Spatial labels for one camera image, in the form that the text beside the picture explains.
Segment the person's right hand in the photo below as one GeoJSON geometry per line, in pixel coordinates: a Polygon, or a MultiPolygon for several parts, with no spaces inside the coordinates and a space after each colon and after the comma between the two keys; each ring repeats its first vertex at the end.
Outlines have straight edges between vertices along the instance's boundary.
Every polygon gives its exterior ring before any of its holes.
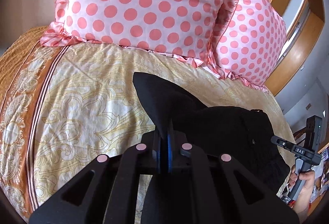
{"type": "Polygon", "coordinates": [[[291,174],[289,176],[288,186],[293,187],[297,180],[305,181],[297,200],[294,203],[293,211],[297,214],[308,212],[309,202],[313,192],[313,185],[315,183],[315,172],[309,170],[307,172],[300,172],[299,175],[295,173],[295,166],[292,166],[291,174]]]}

